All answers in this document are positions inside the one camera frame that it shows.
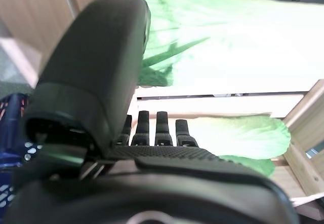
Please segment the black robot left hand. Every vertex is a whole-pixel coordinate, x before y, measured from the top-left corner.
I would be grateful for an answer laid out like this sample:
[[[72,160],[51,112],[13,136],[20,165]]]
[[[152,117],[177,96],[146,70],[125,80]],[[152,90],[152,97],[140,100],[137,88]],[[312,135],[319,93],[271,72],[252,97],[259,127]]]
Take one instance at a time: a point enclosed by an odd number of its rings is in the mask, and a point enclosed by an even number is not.
[[[1,223],[298,223],[270,179],[198,146],[187,122],[128,108],[149,38],[145,0],[94,0],[31,96],[1,100]]]

